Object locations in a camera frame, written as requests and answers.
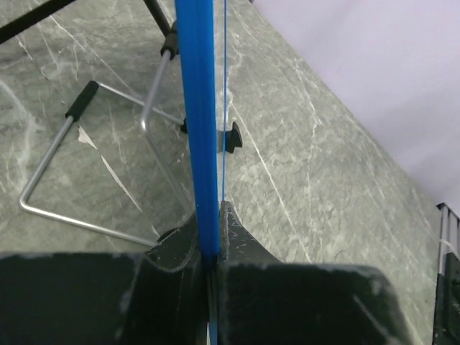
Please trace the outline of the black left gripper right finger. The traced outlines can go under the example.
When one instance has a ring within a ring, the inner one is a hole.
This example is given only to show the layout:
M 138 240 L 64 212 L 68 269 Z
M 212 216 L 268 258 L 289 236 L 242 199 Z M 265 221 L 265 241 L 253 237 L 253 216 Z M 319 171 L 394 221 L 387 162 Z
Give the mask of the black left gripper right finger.
M 409 344 L 394 287 L 376 267 L 283 263 L 220 206 L 220 344 Z

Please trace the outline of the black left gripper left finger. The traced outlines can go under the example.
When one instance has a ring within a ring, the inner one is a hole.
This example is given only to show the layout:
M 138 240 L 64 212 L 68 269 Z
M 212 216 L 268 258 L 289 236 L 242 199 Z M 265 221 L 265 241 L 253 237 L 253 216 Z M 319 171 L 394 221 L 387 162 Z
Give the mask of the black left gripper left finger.
M 1 255 L 3 344 L 205 344 L 195 216 L 146 252 Z

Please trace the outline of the blue framed whiteboard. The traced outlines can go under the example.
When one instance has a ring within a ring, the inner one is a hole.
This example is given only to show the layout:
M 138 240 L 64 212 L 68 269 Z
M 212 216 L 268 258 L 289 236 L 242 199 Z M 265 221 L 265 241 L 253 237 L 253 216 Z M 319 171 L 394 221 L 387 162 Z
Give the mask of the blue framed whiteboard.
M 216 268 L 225 198 L 227 3 L 176 1 L 195 214 L 208 299 L 211 344 L 219 342 Z

